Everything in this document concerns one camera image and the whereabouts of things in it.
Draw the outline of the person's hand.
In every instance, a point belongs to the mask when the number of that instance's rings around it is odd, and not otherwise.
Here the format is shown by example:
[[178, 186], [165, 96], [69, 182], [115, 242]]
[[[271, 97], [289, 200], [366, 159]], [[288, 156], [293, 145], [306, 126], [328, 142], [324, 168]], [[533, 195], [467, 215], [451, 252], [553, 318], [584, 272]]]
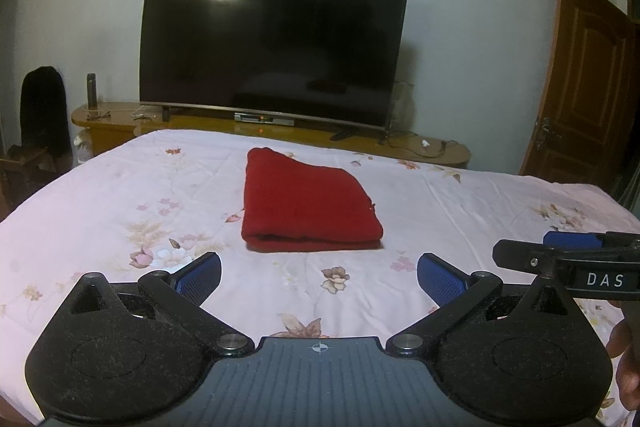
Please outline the person's hand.
[[634, 358], [634, 346], [632, 345], [632, 332], [625, 320], [614, 326], [610, 338], [606, 343], [606, 351], [611, 359], [618, 358], [616, 369], [616, 385], [620, 402], [628, 411], [638, 411], [640, 405], [639, 395], [639, 364]]

